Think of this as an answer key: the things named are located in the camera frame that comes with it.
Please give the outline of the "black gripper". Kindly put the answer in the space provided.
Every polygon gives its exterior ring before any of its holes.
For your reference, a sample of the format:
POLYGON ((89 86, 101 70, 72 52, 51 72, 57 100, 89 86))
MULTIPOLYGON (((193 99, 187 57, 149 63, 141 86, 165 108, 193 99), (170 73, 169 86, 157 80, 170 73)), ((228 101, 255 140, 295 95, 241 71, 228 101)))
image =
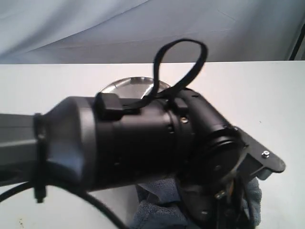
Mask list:
POLYGON ((181 198, 180 209, 201 229, 251 229, 253 205, 243 173, 247 153, 242 153, 237 164, 221 177, 208 174, 210 182, 191 184, 176 179, 181 198))

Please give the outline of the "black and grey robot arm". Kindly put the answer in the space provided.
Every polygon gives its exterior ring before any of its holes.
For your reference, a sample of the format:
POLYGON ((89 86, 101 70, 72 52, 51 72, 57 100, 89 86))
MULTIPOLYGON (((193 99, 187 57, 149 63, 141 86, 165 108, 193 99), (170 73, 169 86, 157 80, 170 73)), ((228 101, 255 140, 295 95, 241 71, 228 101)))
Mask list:
POLYGON ((46 114, 0 116, 0 184, 6 200, 62 188, 123 223, 89 191, 173 178, 179 208, 208 229, 251 229, 240 165, 247 143, 207 100, 184 89, 141 100, 98 93, 68 97, 46 114))

